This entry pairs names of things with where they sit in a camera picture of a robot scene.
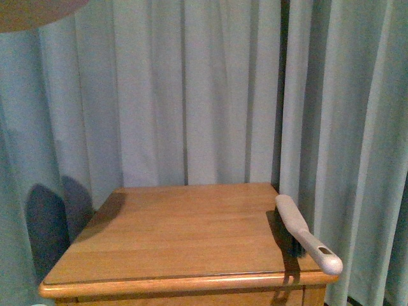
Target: drawer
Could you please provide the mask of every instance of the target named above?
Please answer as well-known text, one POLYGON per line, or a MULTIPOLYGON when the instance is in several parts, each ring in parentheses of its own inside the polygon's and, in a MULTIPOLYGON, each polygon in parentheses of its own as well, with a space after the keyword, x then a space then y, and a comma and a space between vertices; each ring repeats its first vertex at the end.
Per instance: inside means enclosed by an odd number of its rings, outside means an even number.
POLYGON ((167 296, 105 296, 80 297, 74 300, 59 300, 57 306, 156 306, 156 305, 220 305, 220 306, 322 306, 325 286, 281 287, 269 289, 237 290, 206 293, 188 293, 167 296))

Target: lamp shade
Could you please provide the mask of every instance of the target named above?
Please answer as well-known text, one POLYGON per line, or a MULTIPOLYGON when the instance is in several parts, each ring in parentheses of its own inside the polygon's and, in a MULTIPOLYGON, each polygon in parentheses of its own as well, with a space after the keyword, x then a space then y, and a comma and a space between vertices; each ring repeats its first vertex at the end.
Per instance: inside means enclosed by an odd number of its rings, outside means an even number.
POLYGON ((49 24, 72 14, 88 0, 0 0, 0 33, 49 24))

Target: wood grain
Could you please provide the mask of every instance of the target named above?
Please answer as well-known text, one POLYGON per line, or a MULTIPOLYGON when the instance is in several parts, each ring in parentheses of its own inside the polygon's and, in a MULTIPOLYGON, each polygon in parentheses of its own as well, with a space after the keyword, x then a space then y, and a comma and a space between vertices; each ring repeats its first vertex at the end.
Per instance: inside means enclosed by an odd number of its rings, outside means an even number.
POLYGON ((109 296, 80 298, 74 306, 153 306, 153 305, 196 305, 196 306, 302 306, 303 288, 271 288, 258 289, 252 292, 229 292, 224 294, 205 293, 202 295, 186 294, 166 297, 145 296, 109 296))
POLYGON ((293 259, 268 183, 114 191, 40 286, 47 298, 333 282, 293 259))
POLYGON ((325 285, 305 286, 304 306, 323 306, 325 294, 325 285))
POLYGON ((78 305, 78 298, 58 298, 55 300, 57 306, 78 305))

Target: curtain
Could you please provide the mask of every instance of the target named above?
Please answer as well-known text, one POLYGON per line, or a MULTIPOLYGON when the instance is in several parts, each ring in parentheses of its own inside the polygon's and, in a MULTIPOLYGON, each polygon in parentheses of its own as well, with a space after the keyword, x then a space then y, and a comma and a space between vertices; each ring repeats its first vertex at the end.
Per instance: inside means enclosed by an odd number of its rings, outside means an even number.
POLYGON ((1 305, 120 186, 271 182, 344 261, 330 306, 408 303, 403 1, 91 1, 0 35, 1 305))
POLYGON ((329 305, 408 303, 407 19, 405 1, 291 1, 280 192, 343 259, 329 305))

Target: light blue curtain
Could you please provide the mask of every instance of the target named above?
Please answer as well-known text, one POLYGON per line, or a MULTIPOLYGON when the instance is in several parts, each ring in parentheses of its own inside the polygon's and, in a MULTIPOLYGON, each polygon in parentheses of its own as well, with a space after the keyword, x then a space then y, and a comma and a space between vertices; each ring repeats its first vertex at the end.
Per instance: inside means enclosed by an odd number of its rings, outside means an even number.
POLYGON ((328 305, 408 304, 407 21, 406 1, 291 1, 280 192, 344 261, 328 305))
POLYGON ((0 35, 0 305, 51 305, 116 187, 234 182, 279 183, 344 260, 330 306, 407 305, 407 5, 288 8, 94 0, 0 35))

